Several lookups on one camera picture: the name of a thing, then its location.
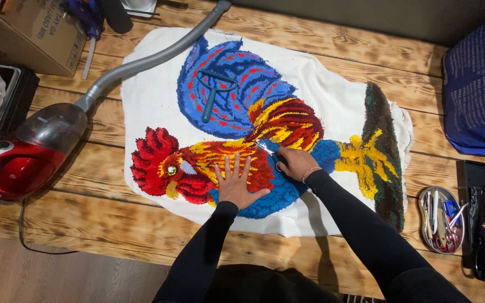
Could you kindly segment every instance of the left hand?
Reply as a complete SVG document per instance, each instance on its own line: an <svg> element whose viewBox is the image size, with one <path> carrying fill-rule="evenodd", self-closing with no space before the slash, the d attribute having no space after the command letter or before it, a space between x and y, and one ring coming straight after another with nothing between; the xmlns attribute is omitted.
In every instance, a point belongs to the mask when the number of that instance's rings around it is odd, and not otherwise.
<svg viewBox="0 0 485 303"><path fill-rule="evenodd" d="M261 189L257 192L250 193L246 188L246 180L248 179L248 173L250 172L250 162L252 158L248 156L246 163L242 169L243 173L239 176L240 171L240 155L235 154L235 163L233 164L233 173L230 167L230 157L226 156L225 159L225 173L226 178L222 178L220 168L218 164L214 165L214 172L218 179L218 201L230 201L237 205L239 210L245 209L250 204L254 203L257 199L267 195L271 192L269 189Z"/></svg>

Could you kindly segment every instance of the rooster beak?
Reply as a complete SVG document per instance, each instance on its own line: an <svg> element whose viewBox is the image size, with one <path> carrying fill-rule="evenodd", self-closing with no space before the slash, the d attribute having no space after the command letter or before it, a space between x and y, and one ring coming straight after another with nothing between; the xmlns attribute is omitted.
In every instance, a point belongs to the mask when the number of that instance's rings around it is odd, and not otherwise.
<svg viewBox="0 0 485 303"><path fill-rule="evenodd" d="M175 190L176 187L177 182L175 181L170 182L166 187L166 195L174 200L179 197L179 193Z"/></svg>

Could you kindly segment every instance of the cardboard box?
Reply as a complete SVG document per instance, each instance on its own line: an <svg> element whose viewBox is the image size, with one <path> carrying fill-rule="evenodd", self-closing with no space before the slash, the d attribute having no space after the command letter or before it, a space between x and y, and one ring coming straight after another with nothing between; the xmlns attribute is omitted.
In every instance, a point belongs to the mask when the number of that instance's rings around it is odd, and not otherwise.
<svg viewBox="0 0 485 303"><path fill-rule="evenodd" d="M0 4L0 64L73 76L86 35L61 0L6 0Z"/></svg>

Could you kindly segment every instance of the hand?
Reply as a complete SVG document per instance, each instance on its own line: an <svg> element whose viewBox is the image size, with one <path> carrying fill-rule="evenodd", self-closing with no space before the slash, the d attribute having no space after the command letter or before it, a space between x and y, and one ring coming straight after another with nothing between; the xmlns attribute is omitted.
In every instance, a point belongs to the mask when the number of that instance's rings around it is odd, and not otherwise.
<svg viewBox="0 0 485 303"><path fill-rule="evenodd" d="M226 179L222 178L218 164L214 165L214 172L218 179L218 201L230 201L237 205L239 210L245 209L257 199L267 195L271 192L269 189L261 189L260 191L250 193L246 189L246 179L248 179L248 172L250 171L250 162L252 158L248 156L246 163L242 169L243 173L239 176L240 171L240 155L235 154L235 163L233 164L233 174L231 173L230 157L225 157L225 173Z"/></svg>
<svg viewBox="0 0 485 303"><path fill-rule="evenodd" d="M278 167L291 178L302 181L302 177L308 177L311 173L319 170L319 164L315 161L314 157L307 151L294 148L285 148L281 146L277 151L277 154L283 156L287 160L287 166L283 163L279 163Z"/></svg>

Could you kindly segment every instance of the blue bag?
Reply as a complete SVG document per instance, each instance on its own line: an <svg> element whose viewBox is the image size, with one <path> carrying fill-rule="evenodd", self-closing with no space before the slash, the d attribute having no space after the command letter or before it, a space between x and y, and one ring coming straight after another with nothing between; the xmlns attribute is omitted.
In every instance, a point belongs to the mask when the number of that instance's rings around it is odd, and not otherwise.
<svg viewBox="0 0 485 303"><path fill-rule="evenodd" d="M485 24L442 63L446 137L461 153L485 155Z"/></svg>

